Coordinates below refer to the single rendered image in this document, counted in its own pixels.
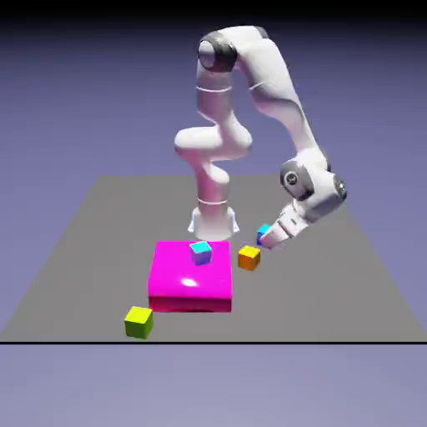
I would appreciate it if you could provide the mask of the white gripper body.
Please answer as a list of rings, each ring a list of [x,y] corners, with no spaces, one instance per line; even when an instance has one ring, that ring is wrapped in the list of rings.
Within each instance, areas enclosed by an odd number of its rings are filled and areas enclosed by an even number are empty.
[[[264,248],[272,249],[287,239],[293,239],[308,226],[309,224],[295,211],[283,211],[262,235],[260,243]]]

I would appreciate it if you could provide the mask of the small orange cube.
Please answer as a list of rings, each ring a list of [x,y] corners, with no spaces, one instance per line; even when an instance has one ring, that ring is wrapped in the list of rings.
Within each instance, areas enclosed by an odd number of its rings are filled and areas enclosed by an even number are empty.
[[[260,249],[245,245],[238,251],[238,266],[254,271],[260,262]]]

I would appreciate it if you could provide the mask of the small cyan cube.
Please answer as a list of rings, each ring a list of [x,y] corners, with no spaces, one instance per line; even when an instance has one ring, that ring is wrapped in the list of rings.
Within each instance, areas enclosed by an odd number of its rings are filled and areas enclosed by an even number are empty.
[[[197,241],[189,245],[191,258],[195,265],[209,264],[212,259],[212,248],[206,241]]]

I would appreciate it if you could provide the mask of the small yellow cube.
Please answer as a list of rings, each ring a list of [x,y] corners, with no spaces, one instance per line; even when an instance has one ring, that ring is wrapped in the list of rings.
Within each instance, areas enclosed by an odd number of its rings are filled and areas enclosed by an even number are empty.
[[[132,306],[124,318],[124,328],[128,337],[146,339],[153,328],[153,311]]]

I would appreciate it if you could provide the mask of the large magenta box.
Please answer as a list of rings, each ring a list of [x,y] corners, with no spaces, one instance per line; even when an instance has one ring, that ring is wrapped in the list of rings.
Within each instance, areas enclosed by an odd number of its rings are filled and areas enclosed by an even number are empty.
[[[150,309],[155,312],[230,312],[233,298],[230,243],[208,242],[212,259],[203,265],[193,263],[191,243],[156,243],[147,282]]]

